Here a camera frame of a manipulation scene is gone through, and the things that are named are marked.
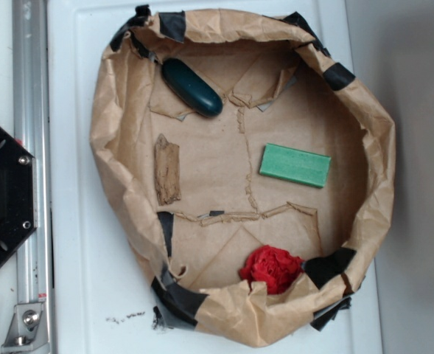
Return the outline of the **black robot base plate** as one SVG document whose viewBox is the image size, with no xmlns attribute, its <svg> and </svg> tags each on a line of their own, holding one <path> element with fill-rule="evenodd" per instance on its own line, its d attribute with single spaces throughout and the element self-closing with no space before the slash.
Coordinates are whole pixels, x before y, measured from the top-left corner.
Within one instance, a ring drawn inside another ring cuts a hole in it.
<svg viewBox="0 0 434 354">
<path fill-rule="evenodd" d="M 0 268 L 36 229 L 34 162 L 0 126 Z"/>
</svg>

